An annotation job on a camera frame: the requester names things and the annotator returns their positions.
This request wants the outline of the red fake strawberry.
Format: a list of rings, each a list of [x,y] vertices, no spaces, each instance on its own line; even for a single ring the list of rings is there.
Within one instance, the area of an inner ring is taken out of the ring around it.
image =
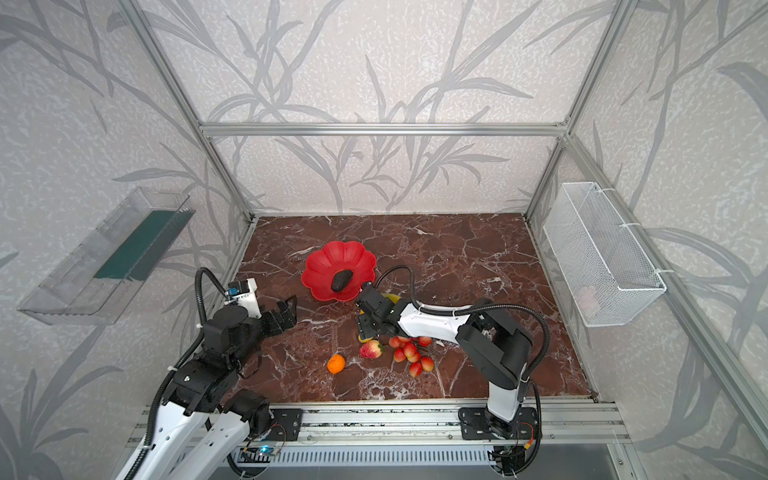
[[[363,343],[359,349],[359,354],[365,359],[377,359],[382,355],[382,347],[378,340],[369,340]]]

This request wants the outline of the red fake grape bunch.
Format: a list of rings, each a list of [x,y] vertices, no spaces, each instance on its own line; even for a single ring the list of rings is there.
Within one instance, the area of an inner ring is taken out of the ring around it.
[[[435,362],[429,356],[429,348],[432,344],[433,339],[427,336],[394,336],[388,340],[388,345],[394,350],[394,361],[396,363],[406,362],[408,364],[408,373],[413,378],[417,378],[423,373],[434,371]]]

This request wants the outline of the dark fake avocado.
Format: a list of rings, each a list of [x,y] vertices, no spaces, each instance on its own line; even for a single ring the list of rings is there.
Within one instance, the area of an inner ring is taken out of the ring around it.
[[[351,283],[354,277],[354,271],[351,269],[345,269],[338,271],[334,274],[331,282],[331,290],[334,293],[343,292]]]

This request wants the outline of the orange fake tangerine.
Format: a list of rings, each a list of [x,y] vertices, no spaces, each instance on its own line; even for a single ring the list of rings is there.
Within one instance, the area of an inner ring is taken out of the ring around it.
[[[346,360],[342,355],[335,354],[328,360],[326,367],[332,375],[339,374],[345,369]]]

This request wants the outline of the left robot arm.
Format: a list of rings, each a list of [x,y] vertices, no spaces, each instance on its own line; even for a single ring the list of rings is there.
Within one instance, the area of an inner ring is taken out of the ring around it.
[[[142,441],[117,477],[207,479],[223,462],[234,462],[240,443],[269,434],[275,421],[266,397],[240,390],[224,398],[241,362],[296,323],[296,296],[258,318],[239,304],[217,311],[202,326],[200,354],[174,366],[161,384]]]

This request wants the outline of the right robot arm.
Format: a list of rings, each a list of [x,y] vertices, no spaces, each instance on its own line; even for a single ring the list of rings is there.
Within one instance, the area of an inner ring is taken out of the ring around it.
[[[487,421],[510,427],[518,417],[530,378],[548,353],[551,332],[538,312],[518,304],[482,300],[472,306],[445,307],[415,300],[394,301],[368,283],[356,298],[359,332],[430,337],[461,347],[488,381]]]

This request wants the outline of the red flower-shaped fruit bowl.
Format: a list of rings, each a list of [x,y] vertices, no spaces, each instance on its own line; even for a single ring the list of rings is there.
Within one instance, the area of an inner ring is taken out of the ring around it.
[[[358,296],[364,283],[375,279],[376,264],[375,255],[362,243],[333,241],[307,258],[301,282],[318,301],[349,302]],[[334,293],[332,278],[336,272],[345,269],[353,270],[354,277],[343,292]]]

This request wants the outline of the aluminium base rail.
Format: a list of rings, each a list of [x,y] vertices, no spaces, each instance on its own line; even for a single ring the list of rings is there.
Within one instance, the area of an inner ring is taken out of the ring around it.
[[[469,426],[462,408],[480,408],[480,399],[420,399],[351,402],[277,403],[274,409],[300,409],[301,420],[288,431],[298,437],[289,447],[374,445],[459,445]],[[535,425],[548,444],[629,443],[629,432],[614,403],[588,397],[541,398],[542,421]]]

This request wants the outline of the clear plastic wall shelf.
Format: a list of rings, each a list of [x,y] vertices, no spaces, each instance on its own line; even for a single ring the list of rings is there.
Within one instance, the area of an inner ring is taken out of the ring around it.
[[[112,325],[195,214],[188,194],[137,187],[18,306],[46,325]]]

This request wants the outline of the aluminium frame post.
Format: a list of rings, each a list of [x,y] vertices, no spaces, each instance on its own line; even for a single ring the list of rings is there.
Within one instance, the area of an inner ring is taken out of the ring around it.
[[[541,205],[547,184],[556,172],[560,158],[565,150],[566,141],[574,134],[579,119],[584,113],[590,97],[601,75],[604,73],[611,56],[615,52],[638,3],[638,0],[619,0],[615,2],[606,30],[601,37],[597,50],[577,91],[575,100],[564,119],[564,131],[557,137],[546,168],[525,211],[524,217],[527,223],[532,221],[536,209]]]

